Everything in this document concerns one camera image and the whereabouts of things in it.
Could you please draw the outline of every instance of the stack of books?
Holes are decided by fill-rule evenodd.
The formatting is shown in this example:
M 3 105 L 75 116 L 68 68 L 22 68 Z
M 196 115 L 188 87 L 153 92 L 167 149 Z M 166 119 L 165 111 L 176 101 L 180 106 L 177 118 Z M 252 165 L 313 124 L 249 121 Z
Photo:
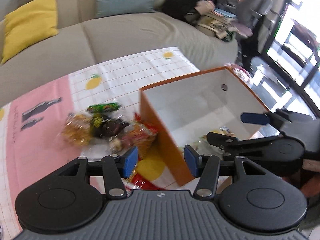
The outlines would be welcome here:
M 227 25 L 231 24 L 233 21 L 236 20 L 236 15 L 220 9 L 214 9 L 213 11 L 207 13 L 206 16 Z
M 209 16 L 203 16 L 198 22 L 198 26 L 213 31 L 215 36 L 220 40 L 227 37 L 230 33 L 238 31 L 233 24 L 225 24 Z

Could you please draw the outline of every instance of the food package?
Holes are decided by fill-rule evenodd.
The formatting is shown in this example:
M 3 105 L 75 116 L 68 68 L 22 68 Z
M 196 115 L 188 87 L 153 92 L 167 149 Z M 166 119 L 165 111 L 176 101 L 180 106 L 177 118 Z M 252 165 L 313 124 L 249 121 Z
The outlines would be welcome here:
M 211 132 L 236 137 L 236 135 L 234 133 L 232 133 L 227 127 L 221 127 L 221 128 L 212 130 Z M 223 160 L 224 151 L 220 150 L 219 147 L 215 147 L 215 146 L 209 144 L 207 141 L 207 135 L 201 136 L 198 141 L 193 142 L 189 145 L 194 150 L 196 150 L 199 155 L 213 154 L 215 156 L 218 156 L 221 160 Z M 184 147 L 180 147 L 179 149 L 183 154 Z
M 92 105 L 87 108 L 87 111 L 92 114 L 102 114 L 108 112 L 118 111 L 121 105 L 119 103 L 108 103 L 108 104 L 99 104 Z
M 141 189 L 139 186 L 127 181 L 126 179 L 122 179 L 123 185 L 127 190 L 127 195 L 130 196 L 133 189 Z
M 137 146 L 139 158 L 143 159 L 156 139 L 158 129 L 151 124 L 143 122 L 138 114 L 135 113 L 134 116 L 131 129 L 126 136 L 133 145 Z
M 125 153 L 129 148 L 132 147 L 132 142 L 126 136 L 114 136 L 108 140 L 109 151 L 111 154 Z
M 86 146 L 92 139 L 90 133 L 91 117 L 78 113 L 70 113 L 66 119 L 65 127 L 61 134 L 64 138 L 77 146 Z
M 129 123 L 110 118 L 105 114 L 94 114 L 90 122 L 91 134 L 96 138 L 109 138 L 118 135 Z
M 126 182 L 130 183 L 129 185 L 136 185 L 139 189 L 143 190 L 165 190 L 153 185 L 150 181 L 143 178 L 136 170 L 133 170 L 130 177 L 125 179 Z

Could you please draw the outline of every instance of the table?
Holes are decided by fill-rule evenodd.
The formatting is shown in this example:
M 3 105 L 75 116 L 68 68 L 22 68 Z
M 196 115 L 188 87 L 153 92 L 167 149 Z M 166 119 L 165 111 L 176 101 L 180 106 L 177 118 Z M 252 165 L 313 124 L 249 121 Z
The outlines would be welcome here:
M 173 57 L 164 58 L 165 52 Z M 60 135 L 68 113 L 89 105 L 117 101 L 126 120 L 139 112 L 139 89 L 151 83 L 199 70 L 177 47 L 142 52 L 90 66 L 49 82 L 2 108 L 0 117 L 0 225 L 1 239 L 20 231 L 14 211 L 18 193 L 81 155 Z M 91 184 L 102 190 L 98 179 Z M 164 170 L 158 187 L 174 187 Z

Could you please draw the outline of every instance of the chip bag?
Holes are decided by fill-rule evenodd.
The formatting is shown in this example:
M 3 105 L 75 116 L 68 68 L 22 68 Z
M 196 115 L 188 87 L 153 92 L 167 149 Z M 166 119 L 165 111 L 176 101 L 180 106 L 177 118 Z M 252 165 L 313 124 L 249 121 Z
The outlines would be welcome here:
M 61 134 L 67 141 L 74 143 L 77 146 L 86 146 L 92 139 L 90 133 L 90 120 L 91 117 L 86 114 L 70 113 Z
M 143 122 L 138 114 L 135 113 L 134 116 L 131 123 L 132 129 L 128 131 L 127 136 L 133 145 L 137 146 L 139 158 L 143 159 L 156 139 L 158 129 Z

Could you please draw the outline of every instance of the pink cloth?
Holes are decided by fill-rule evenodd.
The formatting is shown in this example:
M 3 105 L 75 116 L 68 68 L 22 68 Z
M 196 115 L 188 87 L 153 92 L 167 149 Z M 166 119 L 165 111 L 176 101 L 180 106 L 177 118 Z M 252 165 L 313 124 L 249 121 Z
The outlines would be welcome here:
M 22 121 L 22 113 L 43 101 L 61 98 L 59 103 Z M 73 101 L 68 76 L 47 83 L 11 103 L 7 132 L 7 171 L 12 205 L 20 191 L 80 155 L 59 133 Z M 21 130 L 32 119 L 43 119 Z

